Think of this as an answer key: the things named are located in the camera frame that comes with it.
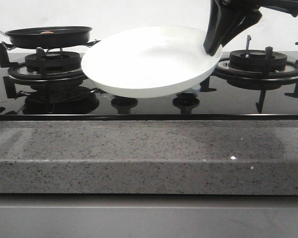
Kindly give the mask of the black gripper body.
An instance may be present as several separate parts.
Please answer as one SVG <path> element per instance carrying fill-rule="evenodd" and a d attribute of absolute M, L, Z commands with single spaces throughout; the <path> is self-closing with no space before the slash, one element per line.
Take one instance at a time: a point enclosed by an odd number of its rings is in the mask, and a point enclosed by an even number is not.
<path fill-rule="evenodd" d="M 249 9 L 265 7 L 268 9 L 288 13 L 292 17 L 298 16 L 298 0 L 222 0 L 221 3 L 228 6 Z"/>

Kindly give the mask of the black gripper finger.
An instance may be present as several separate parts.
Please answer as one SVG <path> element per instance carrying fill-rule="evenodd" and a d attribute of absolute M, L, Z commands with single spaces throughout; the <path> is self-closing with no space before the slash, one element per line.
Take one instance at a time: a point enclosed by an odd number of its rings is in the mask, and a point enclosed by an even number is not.
<path fill-rule="evenodd" d="M 224 47 L 227 45 L 233 38 L 239 35 L 241 32 L 247 28 L 257 24 L 261 19 L 262 14 L 259 10 L 251 10 L 237 19 L 237 22 L 229 29 L 228 33 L 224 37 L 221 45 Z"/>
<path fill-rule="evenodd" d="M 228 6 L 221 3 L 221 0 L 211 1 L 209 25 L 203 43 L 207 54 L 213 56 L 216 53 L 229 29 L 247 12 L 246 8 Z"/>

